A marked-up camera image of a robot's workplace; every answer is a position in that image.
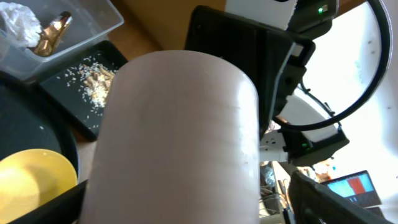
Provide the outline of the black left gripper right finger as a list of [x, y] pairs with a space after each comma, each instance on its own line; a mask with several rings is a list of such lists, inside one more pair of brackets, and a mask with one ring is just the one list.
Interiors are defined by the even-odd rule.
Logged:
[[290, 175], [289, 197], [299, 224], [390, 224], [299, 171]]

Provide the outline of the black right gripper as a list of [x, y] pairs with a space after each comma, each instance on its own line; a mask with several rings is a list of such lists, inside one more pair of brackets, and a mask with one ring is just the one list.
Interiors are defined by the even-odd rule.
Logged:
[[197, 6], [185, 49], [222, 58], [250, 78], [259, 97], [259, 135], [263, 136], [304, 76], [315, 43], [289, 31]]

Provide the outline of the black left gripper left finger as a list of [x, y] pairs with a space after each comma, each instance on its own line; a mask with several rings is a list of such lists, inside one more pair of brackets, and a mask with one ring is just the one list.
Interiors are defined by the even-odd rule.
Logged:
[[73, 223], [79, 219], [87, 183], [85, 180], [11, 224]]

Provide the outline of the yellow bowl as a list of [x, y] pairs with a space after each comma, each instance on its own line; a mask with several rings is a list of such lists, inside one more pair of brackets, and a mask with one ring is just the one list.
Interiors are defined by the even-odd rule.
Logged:
[[27, 149], [1, 160], [1, 223], [10, 223], [78, 185], [72, 163], [58, 152]]

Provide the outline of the pink cup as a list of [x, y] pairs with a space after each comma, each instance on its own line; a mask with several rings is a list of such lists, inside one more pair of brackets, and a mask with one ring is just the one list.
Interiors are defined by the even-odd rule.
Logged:
[[80, 223], [257, 223], [258, 96], [212, 55], [167, 50], [112, 82]]

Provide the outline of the brown gold coffee sachet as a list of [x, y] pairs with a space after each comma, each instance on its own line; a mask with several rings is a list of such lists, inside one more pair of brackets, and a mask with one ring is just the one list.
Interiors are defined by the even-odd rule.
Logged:
[[63, 11], [40, 33], [39, 43], [33, 49], [33, 52], [41, 57], [52, 55], [68, 30], [72, 20], [72, 14], [68, 11]]

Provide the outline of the white napkin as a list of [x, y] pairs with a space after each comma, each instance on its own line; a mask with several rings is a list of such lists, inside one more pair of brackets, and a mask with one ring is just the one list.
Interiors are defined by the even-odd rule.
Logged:
[[27, 6], [14, 2], [1, 2], [1, 19], [7, 38], [18, 47], [36, 47], [42, 27], [34, 12]]

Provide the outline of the food scraps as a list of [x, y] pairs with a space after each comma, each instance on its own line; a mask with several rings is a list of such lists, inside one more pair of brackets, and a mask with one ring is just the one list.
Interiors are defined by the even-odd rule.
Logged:
[[101, 62], [101, 54], [87, 56], [55, 76], [66, 92], [58, 102], [76, 118], [87, 122], [103, 115], [108, 93], [117, 68], [113, 63]]

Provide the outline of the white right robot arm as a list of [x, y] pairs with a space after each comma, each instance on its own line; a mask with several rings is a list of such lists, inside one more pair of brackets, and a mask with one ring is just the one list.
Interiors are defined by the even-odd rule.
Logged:
[[185, 49], [239, 68], [258, 95], [261, 151], [286, 152], [295, 166], [311, 166], [348, 144], [341, 124], [323, 116], [294, 90], [302, 84], [315, 43], [295, 26], [298, 1], [228, 1], [220, 11], [194, 8]]

